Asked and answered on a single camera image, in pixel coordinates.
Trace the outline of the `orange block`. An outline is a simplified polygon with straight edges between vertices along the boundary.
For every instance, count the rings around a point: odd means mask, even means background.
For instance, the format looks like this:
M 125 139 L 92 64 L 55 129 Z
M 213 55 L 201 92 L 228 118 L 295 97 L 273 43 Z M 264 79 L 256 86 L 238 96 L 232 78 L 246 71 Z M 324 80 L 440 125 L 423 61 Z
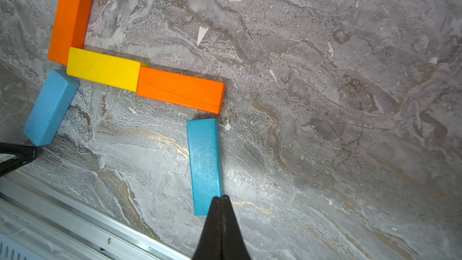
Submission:
M 142 67 L 137 95 L 220 114 L 225 90 L 225 84 L 217 81 Z
M 83 48 L 93 0 L 58 0 L 48 59 L 67 65 L 70 48 Z

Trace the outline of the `light blue block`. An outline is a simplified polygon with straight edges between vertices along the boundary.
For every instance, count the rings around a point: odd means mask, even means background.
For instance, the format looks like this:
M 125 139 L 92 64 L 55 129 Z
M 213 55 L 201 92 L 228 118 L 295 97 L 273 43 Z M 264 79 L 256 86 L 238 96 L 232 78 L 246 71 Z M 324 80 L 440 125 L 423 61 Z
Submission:
M 23 129 L 34 145 L 52 143 L 78 87 L 79 82 L 65 71 L 50 70 Z

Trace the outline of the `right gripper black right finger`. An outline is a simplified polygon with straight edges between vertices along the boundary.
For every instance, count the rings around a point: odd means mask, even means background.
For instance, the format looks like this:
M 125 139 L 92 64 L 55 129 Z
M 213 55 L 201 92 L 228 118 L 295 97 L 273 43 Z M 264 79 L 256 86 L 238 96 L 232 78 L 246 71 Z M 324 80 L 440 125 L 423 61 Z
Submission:
M 221 258 L 251 260 L 229 196 L 221 197 Z

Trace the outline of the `long yellow block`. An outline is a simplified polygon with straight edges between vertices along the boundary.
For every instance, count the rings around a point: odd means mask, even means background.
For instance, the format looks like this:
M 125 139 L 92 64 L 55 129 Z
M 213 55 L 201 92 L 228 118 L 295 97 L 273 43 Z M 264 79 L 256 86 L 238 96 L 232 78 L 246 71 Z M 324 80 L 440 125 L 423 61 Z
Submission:
M 71 48 L 67 62 L 67 74 L 136 92 L 140 69 L 147 66 L 138 61 Z

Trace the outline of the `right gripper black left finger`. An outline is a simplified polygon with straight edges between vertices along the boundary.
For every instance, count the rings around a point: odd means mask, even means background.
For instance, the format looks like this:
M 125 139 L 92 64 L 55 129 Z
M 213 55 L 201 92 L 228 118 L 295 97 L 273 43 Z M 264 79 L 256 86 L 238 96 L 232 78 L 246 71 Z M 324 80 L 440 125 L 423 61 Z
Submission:
M 221 198 L 214 197 L 193 260 L 221 259 Z

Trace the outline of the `teal block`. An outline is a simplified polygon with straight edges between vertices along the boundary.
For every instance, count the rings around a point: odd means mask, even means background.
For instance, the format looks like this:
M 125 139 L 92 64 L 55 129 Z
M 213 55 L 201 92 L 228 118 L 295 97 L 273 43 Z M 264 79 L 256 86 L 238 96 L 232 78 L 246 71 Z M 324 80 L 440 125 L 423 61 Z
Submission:
M 224 194 L 218 119 L 186 123 L 194 213 L 206 216 L 214 197 Z

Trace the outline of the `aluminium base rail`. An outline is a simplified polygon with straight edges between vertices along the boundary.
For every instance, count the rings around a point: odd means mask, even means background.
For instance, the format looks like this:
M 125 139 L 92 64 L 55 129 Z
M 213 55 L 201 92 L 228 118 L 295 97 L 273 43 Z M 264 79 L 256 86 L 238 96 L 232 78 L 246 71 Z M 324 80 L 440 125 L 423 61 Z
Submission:
M 188 256 L 22 171 L 1 178 L 3 260 L 186 260 Z

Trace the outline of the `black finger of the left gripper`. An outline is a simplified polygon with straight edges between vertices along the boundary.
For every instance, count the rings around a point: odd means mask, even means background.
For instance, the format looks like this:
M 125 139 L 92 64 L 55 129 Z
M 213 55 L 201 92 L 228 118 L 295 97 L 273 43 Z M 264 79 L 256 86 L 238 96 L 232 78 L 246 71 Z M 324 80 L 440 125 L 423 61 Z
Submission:
M 37 158 L 38 149 L 35 146 L 1 143 L 1 155 L 13 156 L 12 158 L 1 162 L 0 177 L 3 177 L 8 173 L 33 162 Z

